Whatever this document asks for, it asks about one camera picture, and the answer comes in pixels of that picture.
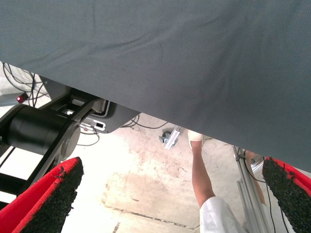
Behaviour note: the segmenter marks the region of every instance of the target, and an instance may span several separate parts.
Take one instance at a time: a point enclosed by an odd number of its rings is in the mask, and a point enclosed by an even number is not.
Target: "bare leg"
[[[251,162],[252,162],[252,158],[254,158],[255,155],[256,155],[255,153],[253,153],[251,151],[248,151],[248,150],[245,152],[248,170],[252,174],[253,177],[255,177],[255,175],[254,175],[253,170],[251,168]],[[262,190],[261,190],[261,188],[260,188],[260,186],[258,184],[258,181],[254,180],[254,182],[255,182],[255,185],[256,185],[256,189],[257,189],[257,192],[258,192],[258,195],[259,195],[260,202],[262,204],[266,204],[265,201],[264,201],[264,196],[263,196]]]
[[[191,146],[193,154],[192,186],[195,197],[201,208],[204,202],[207,199],[214,197],[215,194],[202,159],[202,142],[191,141]]]

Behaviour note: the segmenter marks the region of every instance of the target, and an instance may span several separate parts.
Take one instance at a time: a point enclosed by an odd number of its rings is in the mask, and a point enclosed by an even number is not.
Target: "black cylindrical motor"
[[[9,126],[7,142],[16,148],[44,155],[66,122],[68,119],[50,110],[24,107],[15,115]],[[78,142],[80,129],[75,122],[72,122],[66,135],[63,144],[66,148],[62,149],[62,156],[71,154]]]

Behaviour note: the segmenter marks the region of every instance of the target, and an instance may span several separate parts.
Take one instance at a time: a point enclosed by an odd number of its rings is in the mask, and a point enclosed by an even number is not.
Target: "gray cloth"
[[[311,170],[308,0],[3,0],[0,60]]]

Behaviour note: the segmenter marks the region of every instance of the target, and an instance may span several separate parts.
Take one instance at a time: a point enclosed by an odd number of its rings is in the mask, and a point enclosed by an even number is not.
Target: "white shoe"
[[[195,131],[188,130],[188,141],[189,141],[189,146],[191,149],[192,149],[191,141],[192,142],[201,141],[201,144],[203,145],[203,135]]]

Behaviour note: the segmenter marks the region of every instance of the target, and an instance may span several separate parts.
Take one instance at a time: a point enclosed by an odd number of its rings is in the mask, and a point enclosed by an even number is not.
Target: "floor crack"
[[[140,213],[135,213],[135,212],[128,211],[128,210],[119,209],[119,208],[112,207],[112,206],[107,206],[107,205],[105,205],[105,207],[106,207],[106,208],[109,208],[109,209],[112,209],[112,210],[120,211],[120,212],[123,212],[123,213],[132,214],[132,215],[137,215],[137,216],[140,216],[140,217],[145,217],[145,218],[149,218],[149,219],[152,219],[152,220],[156,220],[156,221],[160,221],[160,222],[172,224],[172,225],[175,225],[175,226],[178,226],[178,227],[187,228],[187,229],[190,229],[190,230],[195,230],[195,229],[198,228],[198,226],[196,226],[196,227],[190,227],[190,226],[186,226],[186,225],[183,225],[183,224],[180,224],[180,223],[177,223],[177,222],[172,222],[172,221],[160,219],[160,218],[157,218],[157,217],[151,217],[151,216],[143,215],[143,214],[140,214]],[[118,229],[119,224],[120,224],[120,223],[118,222],[117,225],[116,225],[116,227],[115,227],[115,230],[113,231],[113,233],[116,232],[116,228]]]

